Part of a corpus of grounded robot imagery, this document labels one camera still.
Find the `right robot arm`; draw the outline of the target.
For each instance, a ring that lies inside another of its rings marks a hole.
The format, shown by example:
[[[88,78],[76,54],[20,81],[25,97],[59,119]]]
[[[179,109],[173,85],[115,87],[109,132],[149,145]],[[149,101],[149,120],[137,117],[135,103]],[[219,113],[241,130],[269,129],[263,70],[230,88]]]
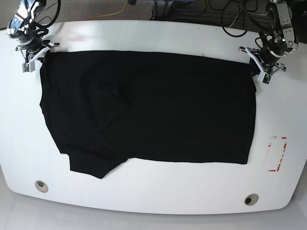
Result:
[[[17,13],[6,28],[9,38],[16,39],[20,43],[16,50],[21,52],[25,66],[29,66],[39,58],[42,59],[47,51],[59,46],[59,43],[43,40],[43,37],[49,33],[49,27],[59,16],[61,1],[56,2],[55,16],[48,24],[42,25],[35,21],[46,4],[45,0],[22,0]]]

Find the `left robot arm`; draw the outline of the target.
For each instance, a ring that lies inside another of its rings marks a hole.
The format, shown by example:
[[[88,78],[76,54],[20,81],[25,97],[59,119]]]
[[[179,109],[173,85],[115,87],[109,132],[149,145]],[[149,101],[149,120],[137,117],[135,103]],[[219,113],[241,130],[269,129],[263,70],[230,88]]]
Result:
[[[258,81],[269,84],[273,75],[286,67],[278,63],[279,59],[293,53],[299,44],[294,20],[294,0],[270,0],[266,6],[266,15],[271,19],[271,28],[267,32],[259,31],[255,43],[261,40],[258,48],[239,47],[246,53],[252,65],[259,69]]]

